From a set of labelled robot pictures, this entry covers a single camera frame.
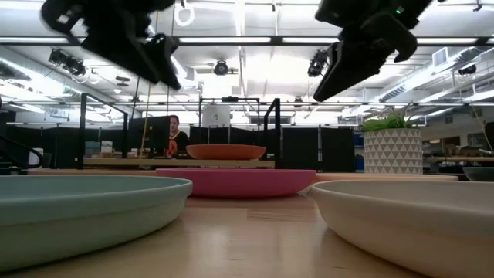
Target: person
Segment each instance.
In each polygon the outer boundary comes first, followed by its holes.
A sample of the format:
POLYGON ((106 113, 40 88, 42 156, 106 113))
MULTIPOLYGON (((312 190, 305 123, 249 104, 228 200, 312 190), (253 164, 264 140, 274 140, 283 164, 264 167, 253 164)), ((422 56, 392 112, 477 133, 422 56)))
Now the person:
POLYGON ((178 116, 170 116, 170 147, 167 149, 167 158, 176 158, 187 155, 186 147, 189 145, 188 136, 185 132, 179 131, 180 119, 178 116))

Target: plate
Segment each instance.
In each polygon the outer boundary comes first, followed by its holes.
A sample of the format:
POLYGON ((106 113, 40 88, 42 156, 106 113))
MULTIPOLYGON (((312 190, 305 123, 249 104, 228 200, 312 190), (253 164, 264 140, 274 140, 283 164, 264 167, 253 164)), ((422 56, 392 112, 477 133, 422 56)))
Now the plate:
POLYGON ((176 178, 0 177, 0 272, 146 235, 177 218, 191 191, 176 178))
POLYGON ((203 144, 187 146, 187 152, 195 159, 252 160, 261 158, 266 148, 235 144, 203 144))
POLYGON ((470 181, 494 181, 494 167, 464 167, 470 181))
POLYGON ((334 232, 376 256, 430 277, 494 274, 494 183, 327 181, 311 195, 334 232))
POLYGON ((315 182, 353 180, 428 180, 458 181, 457 176, 447 175, 405 175, 405 174, 360 174, 360 173, 324 173, 317 174, 315 182))
POLYGON ((273 169, 157 169, 161 177, 186 178, 194 196, 265 198, 294 195, 313 181, 315 171, 273 169))

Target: orange bowl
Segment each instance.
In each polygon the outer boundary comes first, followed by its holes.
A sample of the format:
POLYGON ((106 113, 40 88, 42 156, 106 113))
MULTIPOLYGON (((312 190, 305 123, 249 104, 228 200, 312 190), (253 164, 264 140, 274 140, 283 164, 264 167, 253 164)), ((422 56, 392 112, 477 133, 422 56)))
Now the orange bowl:
POLYGON ((203 144, 187 146, 187 152, 195 159, 252 160, 261 158, 266 148, 234 144, 203 144))

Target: desk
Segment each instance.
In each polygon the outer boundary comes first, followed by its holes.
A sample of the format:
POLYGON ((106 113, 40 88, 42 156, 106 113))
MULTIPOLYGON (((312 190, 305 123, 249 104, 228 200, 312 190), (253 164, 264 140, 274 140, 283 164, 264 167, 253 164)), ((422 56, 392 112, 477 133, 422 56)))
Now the desk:
POLYGON ((440 163, 440 162, 494 162, 494 158, 485 157, 450 157, 450 158, 424 158, 426 163, 440 163))
POLYGON ((188 199, 168 227, 3 278, 419 278, 345 242, 311 199, 188 199))
POLYGON ((85 166, 178 166, 274 168, 274 161, 211 161, 198 159, 85 158, 85 166))

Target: geometric patterned planter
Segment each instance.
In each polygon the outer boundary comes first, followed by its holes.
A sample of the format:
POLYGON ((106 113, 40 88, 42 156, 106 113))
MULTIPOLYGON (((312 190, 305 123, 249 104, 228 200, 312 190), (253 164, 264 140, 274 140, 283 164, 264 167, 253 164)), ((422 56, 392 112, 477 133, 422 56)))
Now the geometric patterned planter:
POLYGON ((422 139, 417 129, 389 129, 364 134, 365 172, 422 174, 422 139))

